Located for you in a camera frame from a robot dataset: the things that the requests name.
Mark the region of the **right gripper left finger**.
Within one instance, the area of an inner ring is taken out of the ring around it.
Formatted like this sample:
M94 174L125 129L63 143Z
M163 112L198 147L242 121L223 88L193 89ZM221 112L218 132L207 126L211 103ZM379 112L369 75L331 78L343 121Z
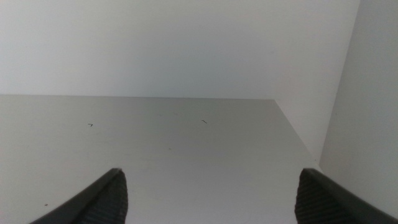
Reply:
M126 176L122 169L112 168L33 224L124 223L127 211Z

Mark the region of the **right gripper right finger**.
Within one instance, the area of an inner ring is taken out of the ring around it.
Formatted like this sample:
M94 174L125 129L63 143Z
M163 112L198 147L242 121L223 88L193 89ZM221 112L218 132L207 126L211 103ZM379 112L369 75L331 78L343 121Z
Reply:
M294 212L299 224L397 224L397 218L311 168L300 173Z

